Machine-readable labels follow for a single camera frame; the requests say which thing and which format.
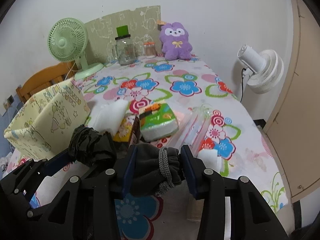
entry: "chair backrest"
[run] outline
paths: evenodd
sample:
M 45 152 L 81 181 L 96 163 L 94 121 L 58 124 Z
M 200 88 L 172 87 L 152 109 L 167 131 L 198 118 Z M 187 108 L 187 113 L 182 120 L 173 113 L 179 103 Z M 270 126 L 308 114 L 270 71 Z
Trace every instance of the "chair backrest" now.
M 64 80 L 63 76 L 68 74 L 70 68 L 72 68 L 74 61 L 63 62 L 58 65 L 47 67 L 40 70 L 32 77 L 30 77 L 23 87 L 18 87 L 16 92 L 19 99 L 25 103 L 35 93 L 50 87 L 55 83 L 59 83 Z M 74 75 L 73 71 L 70 71 L 67 78 L 71 78 Z

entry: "purple plush toy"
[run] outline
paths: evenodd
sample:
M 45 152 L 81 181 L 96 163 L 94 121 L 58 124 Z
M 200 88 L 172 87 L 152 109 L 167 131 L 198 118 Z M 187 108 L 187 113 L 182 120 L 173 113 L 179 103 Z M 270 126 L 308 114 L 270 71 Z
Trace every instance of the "purple plush toy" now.
M 167 23 L 161 27 L 160 40 L 166 60 L 191 59 L 192 46 L 188 41 L 189 34 L 181 23 Z

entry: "beige door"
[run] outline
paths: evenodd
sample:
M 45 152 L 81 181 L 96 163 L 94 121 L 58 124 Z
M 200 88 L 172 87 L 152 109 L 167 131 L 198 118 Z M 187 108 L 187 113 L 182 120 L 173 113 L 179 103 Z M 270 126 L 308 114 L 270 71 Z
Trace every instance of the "beige door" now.
M 300 49 L 288 94 L 267 131 L 295 202 L 320 186 L 320 28 L 302 0 Z

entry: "glass mug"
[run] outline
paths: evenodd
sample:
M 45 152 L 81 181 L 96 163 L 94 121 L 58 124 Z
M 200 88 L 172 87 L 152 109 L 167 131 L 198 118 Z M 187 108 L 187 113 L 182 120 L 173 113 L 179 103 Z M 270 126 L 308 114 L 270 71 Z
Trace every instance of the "glass mug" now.
M 116 45 L 112 48 L 113 57 L 118 59 L 120 65 L 130 65 L 135 62 L 136 54 L 131 35 L 116 37 Z

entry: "black cable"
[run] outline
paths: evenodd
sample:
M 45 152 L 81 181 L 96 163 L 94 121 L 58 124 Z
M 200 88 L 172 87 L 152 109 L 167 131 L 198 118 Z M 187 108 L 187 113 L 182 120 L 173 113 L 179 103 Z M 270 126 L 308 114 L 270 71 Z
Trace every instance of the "black cable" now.
M 241 94 L 241 100 L 240 102 L 242 101 L 242 97 L 243 97 L 243 71 L 245 70 L 245 68 L 242 69 L 241 71 L 241 87 L 242 87 L 242 94 Z

